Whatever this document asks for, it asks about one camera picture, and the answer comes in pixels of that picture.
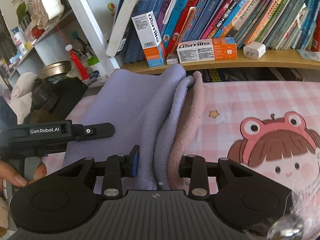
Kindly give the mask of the person's left hand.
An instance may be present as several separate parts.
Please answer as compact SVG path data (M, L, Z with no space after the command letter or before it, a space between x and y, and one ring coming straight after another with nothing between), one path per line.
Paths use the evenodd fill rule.
M9 182L16 187L25 187L26 185L45 177L47 175L47 168L44 163L40 163L33 175L33 179L27 180L23 178L11 165L1 161L0 172L2 190L3 181Z

